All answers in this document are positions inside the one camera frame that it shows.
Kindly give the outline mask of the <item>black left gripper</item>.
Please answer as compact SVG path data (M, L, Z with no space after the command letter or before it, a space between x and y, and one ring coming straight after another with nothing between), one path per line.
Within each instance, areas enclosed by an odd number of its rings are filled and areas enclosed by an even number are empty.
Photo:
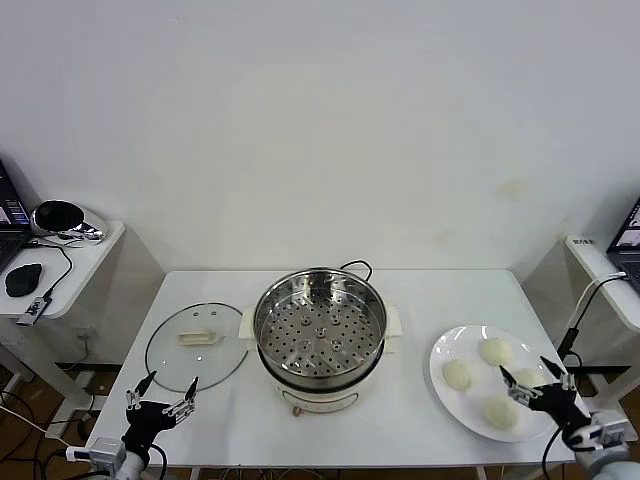
M128 409L126 418L129 427L122 441L125 449L134 453L147 453L159 433L173 429L195 410L198 377L193 379L184 398L172 405L141 401L155 375L156 371L152 371L133 390L126 392Z

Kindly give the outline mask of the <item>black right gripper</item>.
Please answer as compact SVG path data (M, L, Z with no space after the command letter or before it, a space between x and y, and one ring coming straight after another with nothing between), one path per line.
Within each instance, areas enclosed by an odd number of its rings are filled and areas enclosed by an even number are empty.
M559 383L535 388L521 385L502 365L499 366L508 395L520 405L548 414L562 431L576 431L591 423L589 413L576 404L577 387L574 376L544 356L540 357L552 376Z

